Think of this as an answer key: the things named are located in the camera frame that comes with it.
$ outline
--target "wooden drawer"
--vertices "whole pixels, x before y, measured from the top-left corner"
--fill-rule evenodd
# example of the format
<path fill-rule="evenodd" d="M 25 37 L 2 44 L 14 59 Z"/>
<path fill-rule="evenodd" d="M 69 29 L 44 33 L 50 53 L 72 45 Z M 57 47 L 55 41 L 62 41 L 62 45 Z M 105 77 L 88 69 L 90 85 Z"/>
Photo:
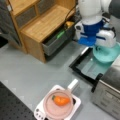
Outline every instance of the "wooden drawer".
<path fill-rule="evenodd" d="M 42 45 L 45 54 L 52 55 L 67 40 L 72 40 L 74 34 L 74 25 L 67 30 L 63 26 L 46 39 Z"/>
<path fill-rule="evenodd" d="M 20 28 L 24 26 L 35 17 L 36 17 L 36 11 L 35 11 L 35 7 L 33 6 L 16 17 L 16 22 L 18 27 Z"/>

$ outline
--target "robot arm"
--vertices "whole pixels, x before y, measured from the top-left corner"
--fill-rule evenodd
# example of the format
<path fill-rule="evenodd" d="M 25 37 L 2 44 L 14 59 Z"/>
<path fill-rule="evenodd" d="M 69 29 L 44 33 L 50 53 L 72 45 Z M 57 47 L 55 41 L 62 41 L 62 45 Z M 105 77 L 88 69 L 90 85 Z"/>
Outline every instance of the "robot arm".
<path fill-rule="evenodd" d="M 120 19 L 120 0 L 101 0 L 102 10 Z"/>
<path fill-rule="evenodd" d="M 82 20 L 75 26 L 79 31 L 79 44 L 113 47 L 116 44 L 115 29 L 103 21 L 102 11 L 120 18 L 119 0 L 78 0 Z"/>

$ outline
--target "white table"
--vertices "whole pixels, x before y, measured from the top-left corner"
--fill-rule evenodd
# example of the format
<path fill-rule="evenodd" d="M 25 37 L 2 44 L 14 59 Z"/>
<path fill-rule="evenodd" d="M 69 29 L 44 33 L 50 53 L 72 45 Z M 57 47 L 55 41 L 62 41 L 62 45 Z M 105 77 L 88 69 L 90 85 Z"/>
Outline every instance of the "white table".
<path fill-rule="evenodd" d="M 0 49 L 0 80 L 34 112 L 37 104 L 54 85 L 66 88 L 76 78 L 80 81 L 80 88 L 74 94 L 81 99 L 82 105 L 74 120 L 115 120 L 92 103 L 92 86 L 75 76 L 68 67 L 82 50 L 83 47 L 71 42 L 44 64 L 6 45 Z"/>

